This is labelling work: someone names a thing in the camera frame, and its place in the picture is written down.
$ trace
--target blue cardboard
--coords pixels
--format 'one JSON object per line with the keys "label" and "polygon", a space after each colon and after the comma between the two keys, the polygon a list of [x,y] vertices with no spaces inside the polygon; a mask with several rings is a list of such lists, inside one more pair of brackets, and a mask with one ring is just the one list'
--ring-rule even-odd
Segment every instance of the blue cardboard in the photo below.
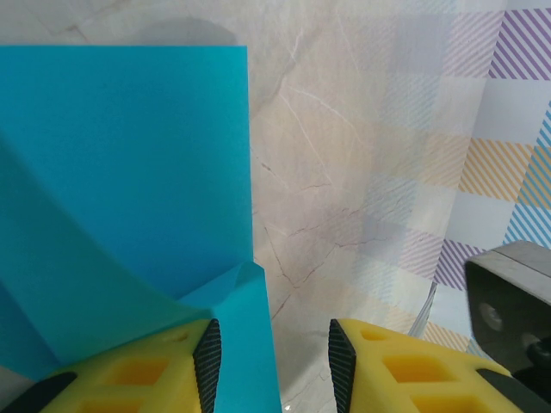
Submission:
{"label": "blue cardboard", "polygon": [[217,411],[280,411],[246,75],[243,47],[0,47],[1,365],[39,379],[209,311]]}

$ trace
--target orange diagonal stripes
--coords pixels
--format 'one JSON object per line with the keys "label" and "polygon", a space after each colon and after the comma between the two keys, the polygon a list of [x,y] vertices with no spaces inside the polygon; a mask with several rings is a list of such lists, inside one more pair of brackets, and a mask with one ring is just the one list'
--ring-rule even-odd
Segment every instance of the orange diagonal stripes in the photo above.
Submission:
{"label": "orange diagonal stripes", "polygon": [[471,139],[459,189],[514,202],[523,184],[531,153],[531,145]]}

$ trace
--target square hole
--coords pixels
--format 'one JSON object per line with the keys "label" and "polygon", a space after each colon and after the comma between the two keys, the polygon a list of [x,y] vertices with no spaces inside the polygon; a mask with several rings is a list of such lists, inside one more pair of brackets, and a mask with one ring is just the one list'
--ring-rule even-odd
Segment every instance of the square hole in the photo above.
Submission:
{"label": "square hole", "polygon": [[422,355],[385,357],[383,363],[399,383],[453,381],[441,361]]}
{"label": "square hole", "polygon": [[108,377],[108,385],[154,385],[169,365],[167,358],[125,359],[115,366]]}
{"label": "square hole", "polygon": [[478,398],[446,396],[412,396],[420,413],[492,413]]}
{"label": "square hole", "polygon": [[139,413],[142,400],[93,400],[84,402],[78,413]]}

